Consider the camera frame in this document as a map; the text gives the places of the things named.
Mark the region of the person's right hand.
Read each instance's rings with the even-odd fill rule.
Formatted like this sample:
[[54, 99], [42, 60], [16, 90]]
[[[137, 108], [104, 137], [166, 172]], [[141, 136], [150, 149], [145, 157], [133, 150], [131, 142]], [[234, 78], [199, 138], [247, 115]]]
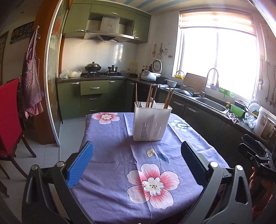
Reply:
[[253, 173], [249, 178], [249, 189], [252, 204], [256, 209], [263, 209], [267, 206], [272, 193], [275, 190], [275, 183], [256, 175], [256, 168], [252, 167]]

